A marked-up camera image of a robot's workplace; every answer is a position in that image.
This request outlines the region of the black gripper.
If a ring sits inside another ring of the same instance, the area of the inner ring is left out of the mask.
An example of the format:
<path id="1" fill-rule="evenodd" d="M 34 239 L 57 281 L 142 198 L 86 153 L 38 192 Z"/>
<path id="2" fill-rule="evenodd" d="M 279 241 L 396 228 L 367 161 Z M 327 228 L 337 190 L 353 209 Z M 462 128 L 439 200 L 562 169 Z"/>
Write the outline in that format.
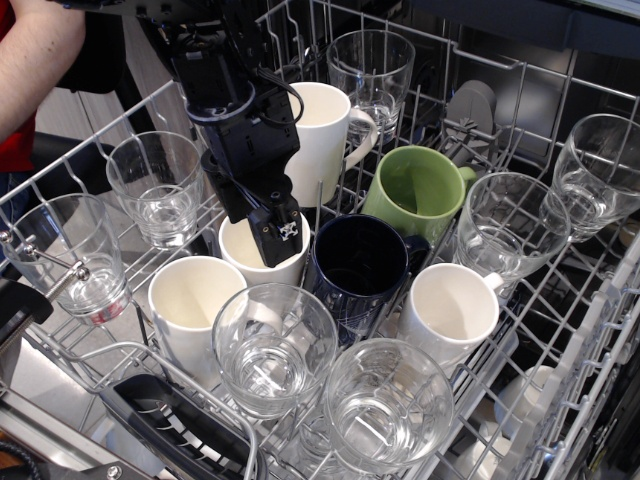
<path id="1" fill-rule="evenodd" d="M 285 166 L 300 148 L 283 82 L 243 84 L 240 99 L 212 82 L 187 84 L 187 113 L 203 128 L 203 161 L 232 224 L 248 215 L 258 253 L 276 267 L 302 251 L 302 215 Z"/>

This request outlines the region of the person forearm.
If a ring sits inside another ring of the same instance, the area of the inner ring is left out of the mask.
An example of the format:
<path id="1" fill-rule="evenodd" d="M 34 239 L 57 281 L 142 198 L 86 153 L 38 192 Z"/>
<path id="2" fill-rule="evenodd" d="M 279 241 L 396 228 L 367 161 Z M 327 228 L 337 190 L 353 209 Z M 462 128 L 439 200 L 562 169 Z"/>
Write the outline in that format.
<path id="1" fill-rule="evenodd" d="M 1 40 L 1 139 L 15 133 L 77 59 L 85 13 L 51 1 L 11 1 L 15 23 Z"/>

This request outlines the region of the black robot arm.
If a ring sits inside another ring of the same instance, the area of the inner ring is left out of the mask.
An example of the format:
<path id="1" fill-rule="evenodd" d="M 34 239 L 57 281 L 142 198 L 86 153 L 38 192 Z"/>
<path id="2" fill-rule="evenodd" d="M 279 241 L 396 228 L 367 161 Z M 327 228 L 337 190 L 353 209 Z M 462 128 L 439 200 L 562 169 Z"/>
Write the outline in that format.
<path id="1" fill-rule="evenodd" d="M 247 220 L 264 264 L 302 249 L 301 220 L 285 173 L 299 150 L 294 89 L 263 64 L 260 27 L 240 1 L 66 1 L 64 7 L 136 17 L 161 51 L 204 135 L 201 164 L 229 220 Z"/>

